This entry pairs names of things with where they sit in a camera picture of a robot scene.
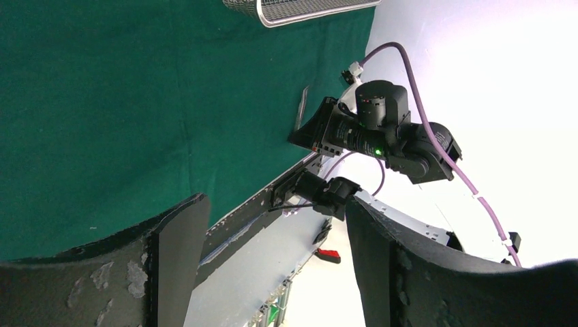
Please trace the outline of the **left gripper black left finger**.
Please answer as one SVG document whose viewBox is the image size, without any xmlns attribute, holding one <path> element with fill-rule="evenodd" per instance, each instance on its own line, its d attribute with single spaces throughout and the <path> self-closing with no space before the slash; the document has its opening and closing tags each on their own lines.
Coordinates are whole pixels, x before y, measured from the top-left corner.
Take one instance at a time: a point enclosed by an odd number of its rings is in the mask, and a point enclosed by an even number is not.
<svg viewBox="0 0 578 327">
<path fill-rule="evenodd" d="M 1 325 L 184 325 L 210 212 L 197 193 L 107 238 L 2 262 Z"/>
</svg>

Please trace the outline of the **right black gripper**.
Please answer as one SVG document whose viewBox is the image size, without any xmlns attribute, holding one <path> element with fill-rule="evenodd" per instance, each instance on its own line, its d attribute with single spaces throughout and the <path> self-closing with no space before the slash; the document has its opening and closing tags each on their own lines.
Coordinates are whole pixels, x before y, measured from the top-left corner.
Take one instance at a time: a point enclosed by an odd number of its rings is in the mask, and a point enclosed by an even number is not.
<svg viewBox="0 0 578 327">
<path fill-rule="evenodd" d="M 411 124 L 408 92 L 385 80 L 365 82 L 354 91 L 353 105 L 325 97 L 319 109 L 288 141 L 327 157 L 345 150 L 378 159 L 404 158 Z"/>
</svg>

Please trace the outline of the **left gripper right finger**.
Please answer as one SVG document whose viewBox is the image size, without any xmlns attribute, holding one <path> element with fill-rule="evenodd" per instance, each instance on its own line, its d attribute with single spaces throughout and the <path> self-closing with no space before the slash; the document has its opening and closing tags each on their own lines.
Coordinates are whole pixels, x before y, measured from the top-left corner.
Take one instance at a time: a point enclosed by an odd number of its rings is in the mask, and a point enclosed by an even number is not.
<svg viewBox="0 0 578 327">
<path fill-rule="evenodd" d="M 366 326 L 576 326 L 577 261 L 519 268 L 452 249 L 350 197 Z"/>
</svg>

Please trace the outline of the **steel tweezers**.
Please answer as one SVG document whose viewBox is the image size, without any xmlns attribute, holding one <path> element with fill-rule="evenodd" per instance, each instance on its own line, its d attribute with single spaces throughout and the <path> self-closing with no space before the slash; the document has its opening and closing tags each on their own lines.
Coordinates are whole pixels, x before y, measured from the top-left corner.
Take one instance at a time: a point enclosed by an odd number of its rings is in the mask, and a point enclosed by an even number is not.
<svg viewBox="0 0 578 327">
<path fill-rule="evenodd" d="M 299 103 L 299 107 L 297 110 L 297 115 L 296 115 L 296 119 L 295 119 L 295 123 L 294 123 L 294 131 L 297 131 L 301 128 L 301 123 L 303 121 L 303 116 L 304 116 L 304 112 L 305 112 L 305 108 L 307 105 L 307 96 L 308 96 L 308 90 L 309 90 L 309 86 L 306 86 L 301 93 L 301 100 Z"/>
</svg>

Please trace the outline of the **wire mesh instrument tray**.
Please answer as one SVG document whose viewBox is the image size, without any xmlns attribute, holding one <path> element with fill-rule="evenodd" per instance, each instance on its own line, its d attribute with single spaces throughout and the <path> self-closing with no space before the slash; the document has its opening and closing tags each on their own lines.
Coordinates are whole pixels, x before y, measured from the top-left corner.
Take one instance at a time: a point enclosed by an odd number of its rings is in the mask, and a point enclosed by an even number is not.
<svg viewBox="0 0 578 327">
<path fill-rule="evenodd" d="M 355 10 L 376 7 L 380 0 L 224 0 L 231 10 L 251 16 L 267 28 L 280 27 Z"/>
</svg>

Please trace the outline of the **green surgical drape cloth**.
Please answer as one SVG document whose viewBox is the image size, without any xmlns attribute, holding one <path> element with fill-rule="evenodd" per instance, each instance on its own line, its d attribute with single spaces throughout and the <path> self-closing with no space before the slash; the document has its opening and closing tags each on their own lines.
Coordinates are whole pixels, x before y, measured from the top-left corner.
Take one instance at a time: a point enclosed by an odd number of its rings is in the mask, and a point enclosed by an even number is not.
<svg viewBox="0 0 578 327">
<path fill-rule="evenodd" d="M 203 192 L 210 223 L 307 155 L 364 9 L 268 29 L 221 1 L 1 2 L 1 259 L 49 257 Z"/>
</svg>

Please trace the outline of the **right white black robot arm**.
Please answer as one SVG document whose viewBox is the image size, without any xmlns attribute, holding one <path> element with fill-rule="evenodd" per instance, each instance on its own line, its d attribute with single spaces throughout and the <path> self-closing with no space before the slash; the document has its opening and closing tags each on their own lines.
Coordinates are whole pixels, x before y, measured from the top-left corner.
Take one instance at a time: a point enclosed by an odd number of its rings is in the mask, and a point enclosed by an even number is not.
<svg viewBox="0 0 578 327">
<path fill-rule="evenodd" d="M 355 112 L 333 97 L 325 97 L 313 117 L 292 132 L 289 142 L 334 157 L 343 150 L 382 160 L 386 168 L 407 176 L 412 184 L 453 179 L 453 169 L 437 152 L 457 161 L 461 151 L 449 130 L 411 121 L 408 92 L 385 80 L 366 82 L 354 90 Z"/>
</svg>

